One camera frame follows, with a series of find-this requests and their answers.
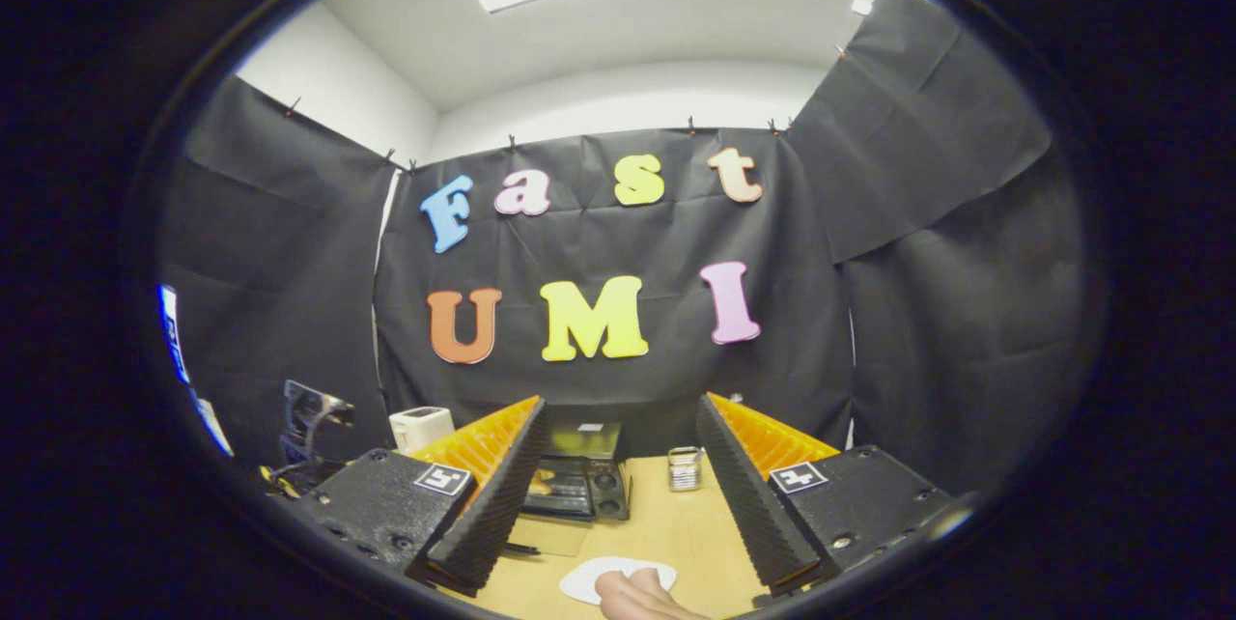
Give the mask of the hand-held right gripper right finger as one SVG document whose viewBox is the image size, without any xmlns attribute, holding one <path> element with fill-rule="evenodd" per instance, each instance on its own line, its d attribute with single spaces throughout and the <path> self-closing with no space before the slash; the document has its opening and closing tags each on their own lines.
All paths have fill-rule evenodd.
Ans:
<svg viewBox="0 0 1236 620">
<path fill-rule="evenodd" d="M 753 568 L 772 597 L 939 538 L 959 501 L 878 445 L 837 450 L 727 396 L 701 396 L 696 432 Z"/>
</svg>

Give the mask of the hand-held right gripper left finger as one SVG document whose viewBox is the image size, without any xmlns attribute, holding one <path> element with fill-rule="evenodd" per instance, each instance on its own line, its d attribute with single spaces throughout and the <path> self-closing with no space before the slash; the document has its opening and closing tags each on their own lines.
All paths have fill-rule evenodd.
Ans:
<svg viewBox="0 0 1236 620">
<path fill-rule="evenodd" d="M 403 456 L 370 450 L 292 501 L 352 555 L 473 597 L 489 580 L 548 445 L 533 395 Z"/>
</svg>

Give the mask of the black electric oven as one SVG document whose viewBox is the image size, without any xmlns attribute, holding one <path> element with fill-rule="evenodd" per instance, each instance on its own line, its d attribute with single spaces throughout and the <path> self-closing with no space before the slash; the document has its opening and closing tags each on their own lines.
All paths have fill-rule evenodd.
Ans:
<svg viewBox="0 0 1236 620">
<path fill-rule="evenodd" d="M 506 550 L 575 557 L 595 522 L 630 519 L 632 475 L 619 422 L 551 417 L 536 469 L 555 471 L 552 496 L 527 496 Z"/>
</svg>

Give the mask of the metal mesh cup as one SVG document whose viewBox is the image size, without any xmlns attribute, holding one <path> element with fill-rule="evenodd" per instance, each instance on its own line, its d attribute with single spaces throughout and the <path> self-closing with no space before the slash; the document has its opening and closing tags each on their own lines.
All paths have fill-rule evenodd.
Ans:
<svg viewBox="0 0 1236 620">
<path fill-rule="evenodd" d="M 684 445 L 667 450 L 667 489 L 672 493 L 693 492 L 701 488 L 702 457 L 697 445 Z"/>
</svg>

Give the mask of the white side desk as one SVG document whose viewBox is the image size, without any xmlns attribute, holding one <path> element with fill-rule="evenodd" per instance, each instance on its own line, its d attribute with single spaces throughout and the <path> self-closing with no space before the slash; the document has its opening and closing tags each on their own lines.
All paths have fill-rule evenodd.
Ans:
<svg viewBox="0 0 1236 620">
<path fill-rule="evenodd" d="M 213 403 L 203 399 L 203 396 L 198 396 L 197 394 L 193 394 L 193 401 L 205 429 L 213 436 L 213 442 L 218 443 L 219 450 L 221 450 L 227 458 L 234 458 L 234 447 L 231 447 L 231 443 L 222 431 L 219 417 L 216 416 L 215 410 L 213 410 Z"/>
</svg>

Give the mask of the white toaster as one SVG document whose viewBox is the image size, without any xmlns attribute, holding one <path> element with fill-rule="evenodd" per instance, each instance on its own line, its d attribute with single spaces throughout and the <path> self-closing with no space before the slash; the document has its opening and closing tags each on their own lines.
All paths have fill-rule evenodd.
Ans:
<svg viewBox="0 0 1236 620">
<path fill-rule="evenodd" d="M 402 456 L 412 456 L 456 431 L 451 410 L 441 406 L 399 410 L 389 414 L 388 422 Z"/>
</svg>

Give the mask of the white round plate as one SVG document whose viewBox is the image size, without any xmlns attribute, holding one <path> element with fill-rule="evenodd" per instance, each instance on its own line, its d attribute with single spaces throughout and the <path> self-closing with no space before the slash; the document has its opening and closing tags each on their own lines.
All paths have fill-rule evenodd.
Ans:
<svg viewBox="0 0 1236 620">
<path fill-rule="evenodd" d="M 596 580 L 606 573 L 618 572 L 624 577 L 639 569 L 654 569 L 658 572 L 658 580 L 665 592 L 671 592 L 677 580 L 679 572 L 672 566 L 665 563 L 624 557 L 624 555 L 601 555 L 582 563 L 559 580 L 559 590 L 571 601 L 580 601 L 588 606 L 599 606 L 601 595 L 596 592 Z"/>
</svg>

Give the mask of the computer monitor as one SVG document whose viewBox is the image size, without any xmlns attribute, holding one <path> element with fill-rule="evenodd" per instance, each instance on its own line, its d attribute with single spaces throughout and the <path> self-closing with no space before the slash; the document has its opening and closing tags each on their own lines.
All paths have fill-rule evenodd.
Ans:
<svg viewBox="0 0 1236 620">
<path fill-rule="evenodd" d="M 180 343 L 180 317 L 178 317 L 178 295 L 173 287 L 159 287 L 159 312 L 162 312 L 162 326 L 166 343 L 172 357 L 178 378 L 185 385 L 192 385 L 188 366 L 185 366 L 183 348 Z"/>
</svg>

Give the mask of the black backdrop cloth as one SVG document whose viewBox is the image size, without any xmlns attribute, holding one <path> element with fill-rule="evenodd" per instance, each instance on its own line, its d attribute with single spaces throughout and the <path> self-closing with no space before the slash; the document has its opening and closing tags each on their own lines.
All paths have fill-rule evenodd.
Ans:
<svg viewBox="0 0 1236 620">
<path fill-rule="evenodd" d="M 284 382 L 456 422 L 538 394 L 633 452 L 703 392 L 953 493 L 997 487 L 1070 416 L 1101 312 L 1070 140 L 926 0 L 878 0 L 784 136 L 653 128 L 399 177 L 231 78 L 154 233 L 192 387 L 242 467 L 281 464 Z"/>
</svg>

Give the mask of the row of black cloth clips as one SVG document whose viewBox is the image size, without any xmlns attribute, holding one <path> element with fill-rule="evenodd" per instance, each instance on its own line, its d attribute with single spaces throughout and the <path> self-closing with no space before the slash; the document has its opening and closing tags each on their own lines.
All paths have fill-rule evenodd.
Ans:
<svg viewBox="0 0 1236 620">
<path fill-rule="evenodd" d="M 583 70 L 482 98 L 438 117 L 399 105 L 379 89 L 297 111 L 397 165 L 430 165 L 459 156 L 643 128 L 765 128 L 786 126 L 829 73 L 792 63 L 692 61 Z"/>
</svg>

